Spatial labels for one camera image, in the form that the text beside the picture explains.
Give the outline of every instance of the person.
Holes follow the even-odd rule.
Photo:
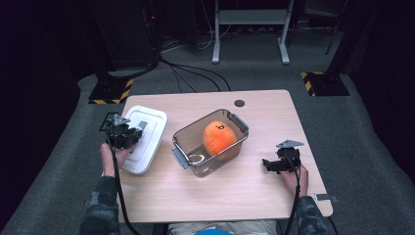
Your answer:
[[[134,149],[116,149],[118,168],[122,168],[128,154]],[[91,196],[89,208],[79,226],[79,235],[113,235],[120,234],[118,221],[117,190],[113,155],[107,143],[101,145],[103,175]],[[307,195],[308,170],[301,164],[297,169],[300,175],[299,203],[296,209],[300,234],[324,234],[327,225],[314,200]],[[282,177],[293,197],[296,195],[297,177],[294,172],[282,171]],[[277,234],[276,220],[256,220],[240,222],[200,222],[172,223],[169,233],[182,234]]]

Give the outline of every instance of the leg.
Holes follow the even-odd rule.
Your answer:
[[[290,0],[289,6],[287,8],[287,13],[284,21],[283,35],[278,38],[278,46],[280,47],[281,59],[284,65],[290,64],[290,58],[288,57],[287,47],[285,44],[288,26],[290,24],[291,12],[293,11],[294,0]]]
[[[220,52],[220,38],[219,38],[219,3],[218,0],[214,1],[214,48],[212,63],[219,63],[219,52]]]

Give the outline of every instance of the black cable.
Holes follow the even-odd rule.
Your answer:
[[[129,79],[135,78],[137,76],[144,75],[149,71],[152,71],[156,66],[157,66],[157,64],[153,63],[153,64],[148,65],[144,70],[137,71],[137,72],[134,72],[132,74],[123,75],[123,76],[115,76],[115,75],[108,74],[108,76],[112,79],[115,79],[115,80],[127,80],[127,79],[129,80]]]
[[[127,210],[125,208],[124,195],[122,193],[122,188],[121,188],[121,181],[120,181],[120,178],[119,178],[118,161],[116,159],[115,147],[111,144],[111,141],[110,141],[109,126],[108,125],[107,125],[107,128],[106,128],[106,134],[107,134],[107,142],[110,145],[110,150],[111,150],[111,153],[113,155],[116,190],[118,191],[119,202],[120,202],[121,208],[122,208],[122,216],[124,217],[125,224],[129,228],[129,230],[135,235],[140,235],[140,233],[137,232],[137,230],[134,229],[134,227],[131,225],[131,223],[128,219]]]
[[[337,230],[336,224],[333,221],[332,217],[328,216],[327,218],[329,219],[330,223],[332,224],[333,229],[335,230],[336,235],[339,235],[339,231]]]
[[[220,74],[218,74],[217,72],[214,72],[212,70],[205,70],[205,69],[201,69],[201,68],[197,68],[197,67],[190,67],[190,66],[184,66],[184,65],[174,64],[174,63],[171,63],[171,62],[166,61],[162,57],[159,58],[159,61],[162,62],[162,63],[165,63],[168,66],[171,66],[172,68],[177,68],[177,69],[180,69],[180,70],[183,70],[183,71],[186,71],[186,72],[189,72],[189,73],[192,73],[192,74],[195,74],[195,75],[204,77],[204,78],[210,80],[216,86],[216,88],[217,88],[218,91],[221,91],[220,88],[219,88],[219,86],[217,85],[217,83],[213,79],[211,79],[210,77],[207,77],[207,76],[205,76],[205,75],[203,75],[201,73],[198,73],[198,72],[194,72],[194,71],[191,71],[191,70],[186,70],[184,68],[193,69],[193,70],[199,70],[199,71],[211,72],[211,73],[219,76],[225,82],[225,84],[227,85],[228,90],[231,91],[231,88],[230,88],[229,83],[227,82],[227,80],[223,76],[221,76]]]
[[[278,225],[278,228],[280,229],[280,233],[279,234],[283,234],[283,229],[281,228],[281,224],[280,224],[280,222],[277,220],[277,225]]]
[[[290,233],[291,225],[292,225],[293,220],[294,220],[294,214],[296,213],[296,208],[297,208],[298,203],[299,203],[300,177],[299,177],[299,174],[297,173],[296,167],[293,165],[293,162],[291,162],[290,158],[286,158],[286,159],[288,160],[291,167],[293,168],[294,173],[296,174],[296,178],[297,178],[296,195],[294,196],[293,208],[291,209],[290,219],[288,221],[287,228],[286,228],[286,231],[284,233],[285,235],[288,235]]]
[[[189,86],[194,92],[197,92],[196,90],[195,90],[195,88],[193,88],[190,84],[189,84],[189,82],[187,82],[185,79],[184,79],[184,77],[183,76],[181,76],[180,75],[180,73],[179,72],[177,72],[175,69],[174,69],[174,66],[170,66],[171,67],[171,69],[173,70],[173,73],[174,73],[174,76],[176,77],[176,80],[177,80],[177,86],[179,87],[179,90],[180,90],[180,92],[181,93],[183,93],[183,91],[182,91],[182,89],[181,89],[181,87],[180,87],[180,80],[179,80],[179,78],[180,79],[182,79],[183,80],[183,82],[184,83],[186,83],[186,85],[187,86]]]

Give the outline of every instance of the gray carpet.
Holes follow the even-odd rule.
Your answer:
[[[298,31],[289,48],[291,64],[283,66],[276,35],[237,36],[222,42],[220,64],[211,63],[212,45],[205,50],[185,46],[162,53],[167,61],[212,70],[232,90],[286,89],[294,100],[323,181],[340,198],[332,216],[340,234],[415,234],[415,188],[394,163],[374,133],[352,81],[342,75],[350,96],[309,97],[300,73],[324,71],[331,55],[324,55],[329,36]],[[208,80],[181,72],[198,92],[217,91]],[[214,79],[222,91],[225,83]],[[75,234],[86,211],[85,201],[101,174],[98,149],[105,135],[98,131],[108,112],[122,112],[123,104],[89,105],[96,84],[91,75],[81,79],[76,111],[48,162],[1,234]],[[181,82],[183,92],[193,92]],[[134,79],[130,95],[179,93],[171,68],[160,63]],[[286,221],[281,221],[283,230]],[[153,224],[134,224],[152,234]],[[123,234],[130,234],[122,225]]]

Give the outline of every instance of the black curtain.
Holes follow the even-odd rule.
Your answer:
[[[76,80],[96,72],[92,63],[115,70],[88,0],[27,1]]]
[[[76,48],[73,35],[63,19],[47,18],[58,13],[41,4],[0,3],[0,230],[52,153],[76,108],[76,83],[89,73],[82,63],[68,63],[81,58],[69,51]],[[51,30],[58,24],[62,41]]]
[[[410,1],[384,0],[351,78],[373,127],[415,182],[415,16]]]

